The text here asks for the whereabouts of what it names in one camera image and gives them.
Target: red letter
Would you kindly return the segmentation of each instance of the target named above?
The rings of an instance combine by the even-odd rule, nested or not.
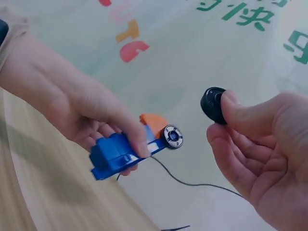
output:
[[[103,6],[110,6],[111,5],[111,0],[99,0],[101,5]]]
[[[120,50],[121,59],[125,63],[129,63],[138,56],[138,50],[146,51],[150,46],[142,41],[133,41],[124,45]]]
[[[133,19],[128,23],[127,31],[116,36],[116,41],[122,42],[123,40],[127,39],[129,36],[131,36],[131,39],[135,39],[139,37],[139,29],[138,29],[138,23],[136,19]]]

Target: blue toy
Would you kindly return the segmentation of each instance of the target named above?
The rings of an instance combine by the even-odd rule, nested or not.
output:
[[[183,145],[181,132],[162,117],[155,114],[142,114],[148,149],[151,155],[164,148],[178,149]],[[124,133],[114,133],[108,139],[100,138],[92,147],[90,160],[94,165],[91,170],[96,180],[104,180],[144,160],[133,151]]]

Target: wire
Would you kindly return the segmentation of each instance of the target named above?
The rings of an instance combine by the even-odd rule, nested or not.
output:
[[[233,193],[233,194],[235,194],[235,195],[237,195],[237,196],[243,198],[243,196],[240,195],[239,193],[234,192],[234,191],[232,191],[232,190],[230,190],[230,189],[224,188],[224,187],[222,187],[222,186],[215,185],[215,184],[204,184],[204,183],[203,183],[203,184],[189,184],[189,183],[185,183],[185,182],[183,182],[183,181],[177,179],[175,176],[173,176],[172,173],[169,171],[169,169],[168,169],[162,162],[160,162],[158,159],[156,159],[156,158],[153,157],[153,156],[151,156],[151,158],[154,159],[156,162],[158,162],[158,163],[167,171],[167,173],[168,173],[173,179],[175,179],[177,182],[179,182],[179,183],[181,183],[181,184],[184,184],[184,185],[187,185],[187,186],[211,186],[211,187],[215,187],[215,188],[219,188],[219,189],[226,190],[226,191],[228,191],[228,192],[230,192],[230,193]]]
[[[161,231],[178,231],[178,230],[182,230],[182,229],[185,229],[185,228],[188,228],[188,227],[190,227],[190,225],[186,225],[186,226],[183,226],[183,227],[170,229],[170,230],[161,230]]]
[[[234,192],[234,191],[232,191],[232,190],[230,190],[230,189],[224,188],[224,187],[222,187],[222,186],[215,185],[215,184],[204,184],[204,183],[202,183],[202,184],[189,184],[189,183],[183,182],[183,181],[179,180],[178,178],[176,178],[175,176],[173,176],[172,173],[169,171],[169,169],[168,169],[161,161],[159,161],[158,159],[156,159],[156,158],[153,157],[153,156],[151,156],[151,158],[152,158],[153,160],[155,160],[157,163],[159,163],[159,164],[166,170],[166,172],[167,172],[174,180],[176,180],[178,183],[181,183],[181,184],[184,184],[184,185],[187,185],[187,186],[192,186],[192,187],[195,187],[195,186],[210,186],[210,187],[215,187],[215,188],[219,188],[219,189],[226,190],[226,191],[228,191],[228,192],[230,192],[230,193],[233,193],[233,194],[235,194],[235,195],[237,195],[237,196],[243,198],[243,196],[240,195],[239,193]],[[119,174],[119,175],[117,176],[116,181],[119,180],[120,176],[121,176],[121,174]],[[183,226],[183,227],[180,227],[180,228],[175,228],[175,229],[161,230],[161,231],[178,231],[178,230],[182,230],[182,229],[185,229],[185,228],[188,228],[188,227],[190,227],[190,225]]]

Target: wooden table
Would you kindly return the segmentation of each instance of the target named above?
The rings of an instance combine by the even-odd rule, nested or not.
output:
[[[0,90],[0,231],[157,231],[88,154],[26,102]]]

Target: sleeve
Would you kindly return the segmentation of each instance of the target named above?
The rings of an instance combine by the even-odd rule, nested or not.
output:
[[[0,19],[4,21],[9,29],[7,35],[0,45],[0,71],[8,55],[12,51],[17,40],[28,30],[28,20],[16,13],[7,3],[0,1]]]

